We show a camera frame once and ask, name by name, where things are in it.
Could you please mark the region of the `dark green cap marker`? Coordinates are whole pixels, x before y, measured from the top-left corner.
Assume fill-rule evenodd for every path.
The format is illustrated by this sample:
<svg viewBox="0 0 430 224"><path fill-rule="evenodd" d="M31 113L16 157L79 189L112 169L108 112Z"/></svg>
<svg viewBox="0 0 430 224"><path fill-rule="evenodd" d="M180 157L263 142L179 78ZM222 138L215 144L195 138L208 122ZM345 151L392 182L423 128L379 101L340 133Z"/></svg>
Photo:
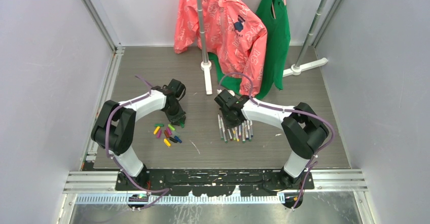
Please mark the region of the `dark green cap marker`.
<svg viewBox="0 0 430 224"><path fill-rule="evenodd" d="M253 122L251 120L249 120L248 124L249 124L249 140L251 140L254 136Z"/></svg>

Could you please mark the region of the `brown cap marker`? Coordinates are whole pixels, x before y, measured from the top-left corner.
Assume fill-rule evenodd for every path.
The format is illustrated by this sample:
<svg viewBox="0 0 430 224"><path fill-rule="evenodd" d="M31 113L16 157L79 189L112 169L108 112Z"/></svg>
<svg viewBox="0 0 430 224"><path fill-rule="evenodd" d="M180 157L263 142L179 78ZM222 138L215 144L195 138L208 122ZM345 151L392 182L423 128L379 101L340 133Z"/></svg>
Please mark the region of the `brown cap marker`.
<svg viewBox="0 0 430 224"><path fill-rule="evenodd" d="M229 135L229 140L232 141L233 137L232 137L232 133L231 133L231 131L230 131L229 128L227 128L227 132L228 132L228 135Z"/></svg>

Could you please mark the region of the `light green pen cap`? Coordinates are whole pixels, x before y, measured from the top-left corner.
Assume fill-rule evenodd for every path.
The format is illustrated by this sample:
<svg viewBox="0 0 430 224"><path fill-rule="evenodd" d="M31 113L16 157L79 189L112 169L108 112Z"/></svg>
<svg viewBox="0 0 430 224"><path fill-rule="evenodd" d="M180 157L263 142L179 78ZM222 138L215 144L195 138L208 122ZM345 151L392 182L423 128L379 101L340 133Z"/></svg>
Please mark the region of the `light green pen cap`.
<svg viewBox="0 0 430 224"><path fill-rule="evenodd" d="M168 128L172 131L175 131L175 128L171 124L168 124Z"/></svg>

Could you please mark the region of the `yellow pen cap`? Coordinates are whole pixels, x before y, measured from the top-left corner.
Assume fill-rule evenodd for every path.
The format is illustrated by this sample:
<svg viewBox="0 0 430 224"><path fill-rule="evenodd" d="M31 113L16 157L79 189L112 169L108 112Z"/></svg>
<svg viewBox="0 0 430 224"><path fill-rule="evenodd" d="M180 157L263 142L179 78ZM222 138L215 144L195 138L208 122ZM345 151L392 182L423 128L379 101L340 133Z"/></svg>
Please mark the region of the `yellow pen cap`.
<svg viewBox="0 0 430 224"><path fill-rule="evenodd" d="M163 142L165 143L166 146L171 147L171 143L170 143L170 141L167 138L165 138L163 140Z"/></svg>
<svg viewBox="0 0 430 224"><path fill-rule="evenodd" d="M156 135L160 130L160 126L157 126L153 132L154 135Z"/></svg>

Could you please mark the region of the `blue pen cap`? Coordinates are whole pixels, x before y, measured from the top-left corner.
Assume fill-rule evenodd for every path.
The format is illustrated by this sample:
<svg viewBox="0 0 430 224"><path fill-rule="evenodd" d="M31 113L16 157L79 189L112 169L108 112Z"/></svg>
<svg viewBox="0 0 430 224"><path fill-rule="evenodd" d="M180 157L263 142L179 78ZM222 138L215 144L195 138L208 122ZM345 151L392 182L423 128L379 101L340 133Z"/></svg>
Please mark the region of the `blue pen cap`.
<svg viewBox="0 0 430 224"><path fill-rule="evenodd" d="M182 143L182 141L180 140L180 138L178 136L174 137L179 143Z"/></svg>

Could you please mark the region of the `black pen cap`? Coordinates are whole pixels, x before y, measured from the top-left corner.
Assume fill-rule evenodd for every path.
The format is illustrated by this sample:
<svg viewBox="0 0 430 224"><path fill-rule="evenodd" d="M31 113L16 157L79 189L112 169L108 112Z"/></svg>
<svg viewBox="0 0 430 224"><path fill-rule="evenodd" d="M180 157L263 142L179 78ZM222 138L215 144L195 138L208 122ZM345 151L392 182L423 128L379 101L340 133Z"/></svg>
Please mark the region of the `black pen cap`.
<svg viewBox="0 0 430 224"><path fill-rule="evenodd" d="M178 143L178 141L173 137L169 137L169 140L172 141L173 143Z"/></svg>

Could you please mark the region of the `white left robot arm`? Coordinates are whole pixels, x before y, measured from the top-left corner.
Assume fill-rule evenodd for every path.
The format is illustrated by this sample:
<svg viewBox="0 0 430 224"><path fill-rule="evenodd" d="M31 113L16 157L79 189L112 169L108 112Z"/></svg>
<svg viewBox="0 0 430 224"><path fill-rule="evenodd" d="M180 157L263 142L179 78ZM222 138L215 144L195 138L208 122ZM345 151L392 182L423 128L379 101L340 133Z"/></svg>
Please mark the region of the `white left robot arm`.
<svg viewBox="0 0 430 224"><path fill-rule="evenodd" d="M106 101L99 112L91 132L91 139L102 147L126 172L128 183L142 190L148 183L146 166L132 148L135 123L155 111L165 113L172 125L182 126L186 113L180 101L186 94L186 86L172 79L168 85L154 86L144 95L115 102Z"/></svg>

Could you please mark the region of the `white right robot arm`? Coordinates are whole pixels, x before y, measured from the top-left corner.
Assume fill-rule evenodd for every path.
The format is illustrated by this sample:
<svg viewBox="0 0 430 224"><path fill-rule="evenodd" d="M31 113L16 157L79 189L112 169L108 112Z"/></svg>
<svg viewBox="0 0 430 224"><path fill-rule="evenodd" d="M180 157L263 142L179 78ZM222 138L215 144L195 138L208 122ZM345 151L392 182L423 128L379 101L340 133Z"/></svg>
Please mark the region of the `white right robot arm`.
<svg viewBox="0 0 430 224"><path fill-rule="evenodd" d="M302 172L330 134L328 122L303 102L296 106L281 106L246 95L236 97L227 90L222 90L214 101L220 107L227 127L257 121L283 130L292 150L281 170L282 184L288 189L300 184Z"/></svg>

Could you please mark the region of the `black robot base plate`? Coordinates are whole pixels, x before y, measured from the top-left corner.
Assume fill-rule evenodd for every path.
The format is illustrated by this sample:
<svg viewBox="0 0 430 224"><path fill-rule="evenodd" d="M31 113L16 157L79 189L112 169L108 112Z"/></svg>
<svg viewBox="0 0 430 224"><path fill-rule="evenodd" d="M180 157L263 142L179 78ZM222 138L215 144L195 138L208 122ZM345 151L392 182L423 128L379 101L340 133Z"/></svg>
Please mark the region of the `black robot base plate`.
<svg viewBox="0 0 430 224"><path fill-rule="evenodd" d="M150 197L276 197L285 207L299 207L305 190L314 189L311 173L290 178L277 169L144 169L138 177L117 176L115 190L150 190Z"/></svg>

